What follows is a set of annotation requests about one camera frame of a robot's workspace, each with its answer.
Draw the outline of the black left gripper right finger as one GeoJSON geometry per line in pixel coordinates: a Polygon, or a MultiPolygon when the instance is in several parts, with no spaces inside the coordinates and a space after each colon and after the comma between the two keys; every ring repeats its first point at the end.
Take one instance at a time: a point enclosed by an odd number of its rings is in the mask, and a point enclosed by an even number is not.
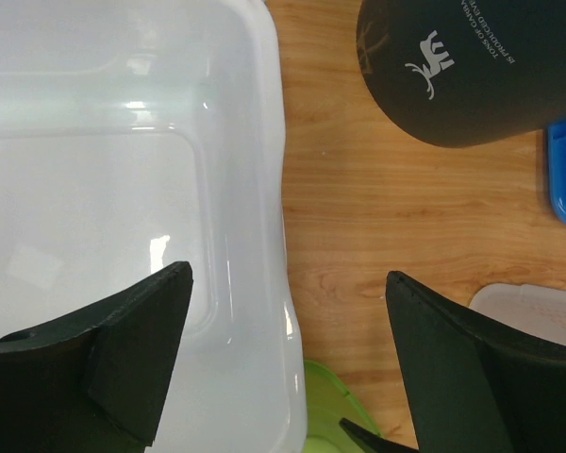
{"type": "Polygon", "coordinates": [[[566,346],[400,271],[385,292],[421,452],[566,452],[566,346]]]}

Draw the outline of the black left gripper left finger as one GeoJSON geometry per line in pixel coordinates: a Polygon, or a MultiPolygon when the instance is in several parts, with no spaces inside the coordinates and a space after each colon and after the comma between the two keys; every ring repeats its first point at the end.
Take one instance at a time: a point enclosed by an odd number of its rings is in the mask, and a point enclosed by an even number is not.
{"type": "Polygon", "coordinates": [[[172,263],[0,339],[0,452],[143,452],[158,433],[193,286],[172,263]]]}

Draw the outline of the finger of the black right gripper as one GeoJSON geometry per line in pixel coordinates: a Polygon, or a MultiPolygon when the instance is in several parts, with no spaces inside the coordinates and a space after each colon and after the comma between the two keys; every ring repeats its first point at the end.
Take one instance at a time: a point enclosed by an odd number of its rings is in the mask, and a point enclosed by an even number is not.
{"type": "Polygon", "coordinates": [[[415,448],[381,438],[347,418],[339,422],[341,429],[364,451],[370,453],[418,453],[415,448]]]}

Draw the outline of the lime green plastic basin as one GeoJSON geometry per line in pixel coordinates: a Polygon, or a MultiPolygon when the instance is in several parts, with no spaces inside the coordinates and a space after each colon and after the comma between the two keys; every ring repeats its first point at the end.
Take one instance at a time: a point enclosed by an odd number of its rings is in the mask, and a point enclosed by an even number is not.
{"type": "Polygon", "coordinates": [[[309,360],[304,360],[304,370],[308,408],[304,453],[361,452],[340,427],[342,418],[381,435],[373,417],[332,371],[309,360]]]}

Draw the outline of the white perforated plastic basket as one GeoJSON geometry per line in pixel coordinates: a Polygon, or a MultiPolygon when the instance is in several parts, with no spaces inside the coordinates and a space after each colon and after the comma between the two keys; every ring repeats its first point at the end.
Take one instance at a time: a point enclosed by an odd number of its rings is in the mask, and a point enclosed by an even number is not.
{"type": "Polygon", "coordinates": [[[473,297],[470,309],[530,335],[566,345],[566,291],[494,283],[473,297]]]}

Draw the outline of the white rectangular plastic tub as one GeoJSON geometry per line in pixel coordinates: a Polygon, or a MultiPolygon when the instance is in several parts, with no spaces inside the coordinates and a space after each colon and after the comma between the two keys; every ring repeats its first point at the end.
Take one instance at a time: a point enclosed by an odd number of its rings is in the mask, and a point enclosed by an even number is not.
{"type": "Polygon", "coordinates": [[[0,1],[0,338],[186,261],[153,450],[301,451],[284,147],[265,2],[0,1]]]}

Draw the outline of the dark grey round bucket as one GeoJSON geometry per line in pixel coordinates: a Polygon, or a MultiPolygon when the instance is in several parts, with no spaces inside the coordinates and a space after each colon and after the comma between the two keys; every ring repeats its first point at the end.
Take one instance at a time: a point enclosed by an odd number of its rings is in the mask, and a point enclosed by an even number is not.
{"type": "Polygon", "coordinates": [[[442,147],[566,119],[566,1],[365,1],[358,63],[386,116],[442,147]]]}

